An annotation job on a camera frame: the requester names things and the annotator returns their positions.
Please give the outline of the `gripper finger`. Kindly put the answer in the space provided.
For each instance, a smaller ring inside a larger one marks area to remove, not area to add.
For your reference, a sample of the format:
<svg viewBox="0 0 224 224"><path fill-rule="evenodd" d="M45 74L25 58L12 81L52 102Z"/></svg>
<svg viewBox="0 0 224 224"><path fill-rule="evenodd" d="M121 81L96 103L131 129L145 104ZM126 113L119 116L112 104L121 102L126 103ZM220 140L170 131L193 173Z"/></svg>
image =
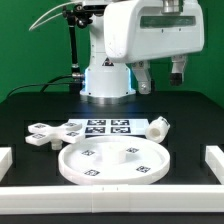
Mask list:
<svg viewBox="0 0 224 224"><path fill-rule="evenodd" d="M184 72L187 64L186 55L176 55L171 57L172 70L170 73L170 84L179 86L184 82Z"/></svg>
<svg viewBox="0 0 224 224"><path fill-rule="evenodd" d="M138 61L132 63L131 68L137 80L138 92L140 94L150 94L152 91L152 79L149 63L147 61Z"/></svg>

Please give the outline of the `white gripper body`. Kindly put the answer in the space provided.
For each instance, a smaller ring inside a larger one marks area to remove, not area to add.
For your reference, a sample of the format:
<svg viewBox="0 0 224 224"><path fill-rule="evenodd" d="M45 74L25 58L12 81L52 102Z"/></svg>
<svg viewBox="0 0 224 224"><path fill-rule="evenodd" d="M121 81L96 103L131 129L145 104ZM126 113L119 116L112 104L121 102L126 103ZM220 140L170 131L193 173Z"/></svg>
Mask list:
<svg viewBox="0 0 224 224"><path fill-rule="evenodd" d="M203 14L197 0L183 0L181 13L163 13L162 0L110 3L104 12L106 55L133 63L203 49Z"/></svg>

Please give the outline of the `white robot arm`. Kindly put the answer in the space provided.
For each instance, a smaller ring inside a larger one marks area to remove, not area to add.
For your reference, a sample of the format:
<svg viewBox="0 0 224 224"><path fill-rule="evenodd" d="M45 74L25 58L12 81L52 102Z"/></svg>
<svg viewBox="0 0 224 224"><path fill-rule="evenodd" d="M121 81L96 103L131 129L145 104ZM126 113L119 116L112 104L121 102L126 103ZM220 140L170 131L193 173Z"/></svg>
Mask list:
<svg viewBox="0 0 224 224"><path fill-rule="evenodd" d="M189 53L204 45L203 13L198 0L84 0L93 19L91 56L81 97L117 104L136 91L151 92L149 61L172 60L170 82L180 85ZM131 78L138 88L131 87Z"/></svg>

